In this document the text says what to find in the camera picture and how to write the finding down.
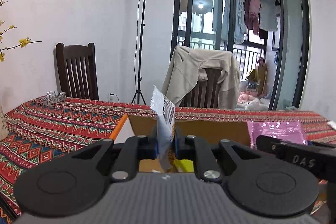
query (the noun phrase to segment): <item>pink plastic package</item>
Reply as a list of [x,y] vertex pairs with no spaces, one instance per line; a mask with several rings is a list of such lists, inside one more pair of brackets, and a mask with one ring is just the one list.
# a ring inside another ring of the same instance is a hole
[[299,121],[296,122],[247,122],[249,129],[251,148],[257,149],[256,139],[260,135],[266,135],[307,145],[307,139],[302,131]]

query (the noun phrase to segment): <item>gray ribbed surface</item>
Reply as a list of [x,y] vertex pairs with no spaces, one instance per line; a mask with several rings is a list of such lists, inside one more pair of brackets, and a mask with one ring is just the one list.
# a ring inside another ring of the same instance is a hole
[[309,215],[273,220],[234,205],[218,184],[198,180],[193,173],[138,173],[112,184],[103,199],[75,216],[48,219],[23,214],[15,224],[318,224]]

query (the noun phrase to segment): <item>wooden chair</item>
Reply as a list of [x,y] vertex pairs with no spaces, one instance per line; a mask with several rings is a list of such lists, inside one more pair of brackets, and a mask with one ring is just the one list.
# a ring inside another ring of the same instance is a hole
[[99,100],[93,43],[66,47],[58,43],[56,61],[61,90],[67,97]]
[[218,92],[221,85],[217,84],[221,76],[220,69],[205,69],[208,80],[198,81],[196,86],[182,99],[180,107],[218,108]]

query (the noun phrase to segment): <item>beige jacket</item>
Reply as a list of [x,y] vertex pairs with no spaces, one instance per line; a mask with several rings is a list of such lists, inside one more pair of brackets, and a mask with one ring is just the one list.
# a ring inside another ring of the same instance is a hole
[[217,84],[218,108],[235,109],[239,97],[240,73],[237,59],[232,52],[191,49],[176,46],[162,93],[179,106],[183,97],[191,91],[197,81],[207,80],[206,68],[222,69]]

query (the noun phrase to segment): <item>table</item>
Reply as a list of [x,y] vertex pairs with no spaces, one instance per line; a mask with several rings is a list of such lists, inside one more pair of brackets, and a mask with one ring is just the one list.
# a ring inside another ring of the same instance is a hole
[[[146,105],[67,98],[51,107],[30,100],[6,114],[9,135],[0,142],[0,195],[18,215],[13,184],[25,170],[108,138],[123,114],[155,117]],[[310,111],[235,111],[176,108],[176,119],[210,121],[296,121],[309,140],[336,143],[336,131],[324,117]],[[0,224],[10,223],[0,208]]]

